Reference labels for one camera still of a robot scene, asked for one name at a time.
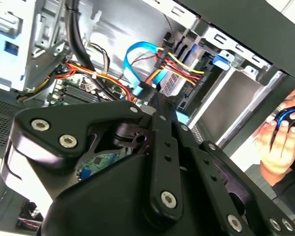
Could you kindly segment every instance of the silver bolt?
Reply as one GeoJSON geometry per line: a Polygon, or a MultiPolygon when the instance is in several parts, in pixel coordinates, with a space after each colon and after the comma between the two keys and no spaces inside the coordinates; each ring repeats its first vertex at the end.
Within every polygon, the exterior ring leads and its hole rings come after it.
{"type": "Polygon", "coordinates": [[[279,225],[279,223],[277,223],[273,218],[270,218],[270,223],[271,225],[277,230],[277,231],[281,231],[281,226],[279,225]]]}
{"type": "Polygon", "coordinates": [[[181,125],[181,127],[182,127],[182,129],[184,130],[184,131],[188,131],[189,129],[188,129],[188,127],[187,126],[185,126],[185,125],[181,125]]]}
{"type": "Polygon", "coordinates": [[[176,198],[170,192],[167,192],[167,191],[162,192],[161,199],[164,205],[170,209],[174,209],[177,206],[176,198]]]}
{"type": "Polygon", "coordinates": [[[213,151],[215,151],[215,150],[216,150],[216,147],[215,147],[213,144],[209,144],[208,146],[209,146],[209,147],[210,147],[210,149],[212,149],[213,151]]]}
{"type": "Polygon", "coordinates": [[[282,223],[289,231],[293,231],[293,226],[286,219],[282,219],[282,223]]]}
{"type": "Polygon", "coordinates": [[[228,215],[227,216],[227,220],[228,223],[230,224],[230,226],[237,232],[241,232],[242,231],[242,225],[240,223],[240,221],[236,218],[236,216],[234,215],[228,215]]]}
{"type": "Polygon", "coordinates": [[[65,148],[74,148],[78,144],[78,141],[73,136],[65,134],[59,138],[59,143],[65,148]]]}
{"type": "Polygon", "coordinates": [[[50,128],[50,125],[47,121],[43,119],[35,119],[31,122],[33,129],[38,131],[46,131],[50,128]]]}
{"type": "Polygon", "coordinates": [[[132,112],[134,112],[134,113],[137,113],[137,112],[138,112],[138,110],[137,110],[136,108],[134,108],[134,107],[130,107],[130,110],[131,110],[132,112]]]}
{"type": "Polygon", "coordinates": [[[166,119],[166,117],[164,117],[164,116],[159,116],[162,120],[164,120],[164,121],[166,121],[167,119],[166,119]]]}

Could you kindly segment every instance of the black computer mouse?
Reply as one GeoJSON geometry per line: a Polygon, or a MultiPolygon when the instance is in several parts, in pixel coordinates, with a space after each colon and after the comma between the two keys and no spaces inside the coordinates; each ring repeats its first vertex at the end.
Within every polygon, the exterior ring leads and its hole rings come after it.
{"type": "Polygon", "coordinates": [[[290,107],[287,109],[281,110],[274,118],[274,120],[277,122],[276,131],[279,129],[281,122],[283,120],[287,120],[289,122],[289,128],[292,126],[295,127],[295,119],[290,118],[290,114],[295,112],[295,107],[290,107]]]}

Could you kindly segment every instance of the blue plastic tab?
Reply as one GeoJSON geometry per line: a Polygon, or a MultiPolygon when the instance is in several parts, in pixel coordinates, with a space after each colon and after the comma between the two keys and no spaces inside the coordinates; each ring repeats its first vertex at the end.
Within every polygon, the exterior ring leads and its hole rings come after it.
{"type": "Polygon", "coordinates": [[[213,65],[216,65],[218,67],[220,67],[223,70],[229,70],[231,67],[229,65],[228,60],[226,60],[225,58],[216,55],[213,59],[213,65]]]}

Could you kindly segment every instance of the black sleeve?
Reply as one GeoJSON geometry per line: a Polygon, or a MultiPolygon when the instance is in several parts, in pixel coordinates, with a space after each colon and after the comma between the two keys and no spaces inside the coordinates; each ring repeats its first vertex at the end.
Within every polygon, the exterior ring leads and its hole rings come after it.
{"type": "Polygon", "coordinates": [[[295,171],[289,172],[272,189],[278,198],[295,214],[295,171]]]}

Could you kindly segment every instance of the wire connector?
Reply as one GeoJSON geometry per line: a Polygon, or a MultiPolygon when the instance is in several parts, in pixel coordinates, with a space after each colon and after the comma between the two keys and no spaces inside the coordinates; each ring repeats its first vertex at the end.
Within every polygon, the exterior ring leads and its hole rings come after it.
{"type": "Polygon", "coordinates": [[[167,32],[165,37],[163,38],[162,48],[164,48],[164,50],[161,51],[160,54],[157,53],[158,59],[154,65],[154,67],[157,69],[162,69],[161,66],[165,64],[165,58],[168,56],[168,53],[171,53],[173,51],[174,43],[170,43],[171,38],[172,34],[170,32],[167,32]]]}

